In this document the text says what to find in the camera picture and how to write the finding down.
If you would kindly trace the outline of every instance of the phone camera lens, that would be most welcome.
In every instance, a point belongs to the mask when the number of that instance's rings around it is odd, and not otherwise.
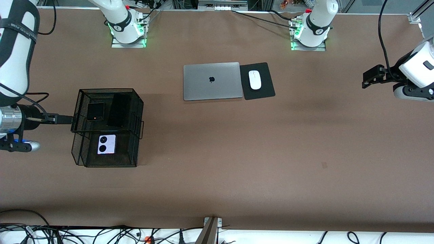
[[[107,150],[106,146],[102,145],[99,147],[100,152],[105,152]]]

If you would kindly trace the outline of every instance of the black plug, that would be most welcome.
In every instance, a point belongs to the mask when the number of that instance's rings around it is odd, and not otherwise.
[[[184,234],[182,234],[182,229],[179,229],[179,244],[185,244]]]

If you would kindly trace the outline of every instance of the black box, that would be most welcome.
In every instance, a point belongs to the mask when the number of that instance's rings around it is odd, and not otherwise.
[[[88,120],[89,104],[104,103],[101,120]],[[134,89],[85,89],[77,98],[71,132],[72,156],[85,167],[136,167],[143,133],[143,101]],[[99,137],[115,135],[112,154],[98,154]]]

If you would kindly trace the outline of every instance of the black mouse pad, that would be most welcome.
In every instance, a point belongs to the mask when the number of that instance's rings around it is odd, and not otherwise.
[[[259,71],[261,76],[261,88],[253,90],[250,87],[249,71]],[[273,82],[267,63],[254,63],[240,66],[241,84],[243,85],[244,98],[246,100],[275,96]]]

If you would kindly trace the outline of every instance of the brown table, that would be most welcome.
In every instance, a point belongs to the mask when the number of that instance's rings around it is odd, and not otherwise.
[[[40,12],[46,31],[53,13]],[[71,115],[79,89],[134,88],[145,102],[140,165],[76,166],[69,126],[42,125],[26,133],[38,152],[0,152],[0,207],[57,225],[186,228],[218,215],[239,229],[433,231],[433,104],[396,99],[392,84],[361,89],[362,73],[384,63],[377,20],[338,15],[327,52],[298,52],[284,27],[164,11],[146,48],[112,49],[101,12],[59,10],[30,91]],[[383,21],[395,63],[421,33],[406,16]],[[268,62],[276,96],[184,102],[183,65],[218,62]]]

